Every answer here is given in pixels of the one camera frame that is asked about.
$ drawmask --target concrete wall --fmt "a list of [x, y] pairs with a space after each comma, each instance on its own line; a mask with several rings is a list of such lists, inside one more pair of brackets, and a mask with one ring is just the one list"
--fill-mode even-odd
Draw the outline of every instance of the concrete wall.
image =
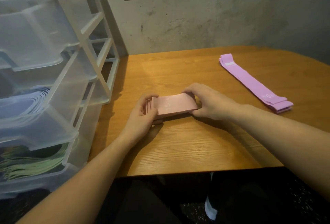
[[258, 45], [298, 52], [330, 64], [330, 0], [102, 3], [122, 55]]

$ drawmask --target purple resistance band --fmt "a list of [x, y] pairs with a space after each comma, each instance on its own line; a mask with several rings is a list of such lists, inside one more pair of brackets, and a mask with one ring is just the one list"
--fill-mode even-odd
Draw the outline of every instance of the purple resistance band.
[[291, 110], [292, 102], [279, 97], [234, 62], [231, 54], [221, 55], [220, 64], [275, 113]]

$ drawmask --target wooden table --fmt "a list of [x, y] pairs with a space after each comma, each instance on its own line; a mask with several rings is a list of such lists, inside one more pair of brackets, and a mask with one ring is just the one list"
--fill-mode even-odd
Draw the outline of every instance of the wooden table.
[[[238, 103], [268, 110], [219, 65], [220, 55], [228, 53], [275, 94], [294, 103], [293, 110], [282, 113], [283, 117], [330, 131], [330, 66], [314, 59], [258, 47], [130, 55], [122, 58], [112, 100], [102, 108], [90, 159], [118, 136], [143, 93], [174, 95], [199, 82]], [[172, 118], [152, 129], [127, 155], [118, 176], [277, 166], [282, 164], [233, 123], [200, 121], [189, 116]]]

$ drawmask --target shoe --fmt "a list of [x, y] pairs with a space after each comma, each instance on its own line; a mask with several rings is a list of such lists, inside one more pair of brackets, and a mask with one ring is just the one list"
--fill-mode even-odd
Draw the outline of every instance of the shoe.
[[205, 201], [205, 213], [206, 213], [207, 217], [211, 220], [215, 220], [217, 213], [218, 213], [218, 211], [211, 206], [211, 203], [208, 200], [208, 197], [206, 198], [206, 201]]

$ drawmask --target right arm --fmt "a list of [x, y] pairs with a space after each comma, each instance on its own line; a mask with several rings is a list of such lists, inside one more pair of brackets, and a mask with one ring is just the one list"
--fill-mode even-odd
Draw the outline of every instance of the right arm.
[[192, 92], [202, 102], [196, 117], [229, 120], [247, 131], [280, 162], [330, 200], [330, 134], [306, 124], [241, 105], [204, 84], [194, 83]]

